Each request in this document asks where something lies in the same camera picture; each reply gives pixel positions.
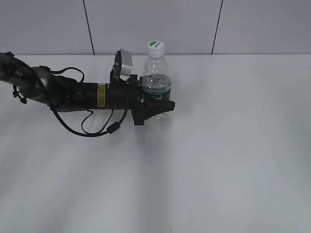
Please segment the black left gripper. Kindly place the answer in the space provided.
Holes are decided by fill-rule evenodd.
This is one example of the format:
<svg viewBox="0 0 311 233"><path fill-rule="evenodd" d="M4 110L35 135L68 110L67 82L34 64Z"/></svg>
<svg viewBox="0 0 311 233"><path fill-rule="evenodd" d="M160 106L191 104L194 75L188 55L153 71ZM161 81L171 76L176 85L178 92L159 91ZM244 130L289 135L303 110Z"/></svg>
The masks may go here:
<svg viewBox="0 0 311 233"><path fill-rule="evenodd" d="M115 78L114 74L110 74L106 105L108 109L130 110L135 126L142 126L145 120L171 112L175 108L175 102L170 100L143 102L140 80L135 74L131 74L127 80Z"/></svg>

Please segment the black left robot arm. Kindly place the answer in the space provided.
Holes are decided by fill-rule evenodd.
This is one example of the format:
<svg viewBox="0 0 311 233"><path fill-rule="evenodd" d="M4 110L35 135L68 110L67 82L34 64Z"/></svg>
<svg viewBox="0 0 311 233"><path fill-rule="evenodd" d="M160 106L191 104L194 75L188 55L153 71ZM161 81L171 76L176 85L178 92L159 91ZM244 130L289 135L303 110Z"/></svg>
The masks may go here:
<svg viewBox="0 0 311 233"><path fill-rule="evenodd" d="M173 111L175 103L155 100L144 94L141 80L132 72L130 52L116 52L109 83L86 83L53 71L46 66L28 67L12 53L0 55L0 80L13 86L13 95L22 103L34 100L57 112L85 110L130 110L135 125L158 114Z"/></svg>

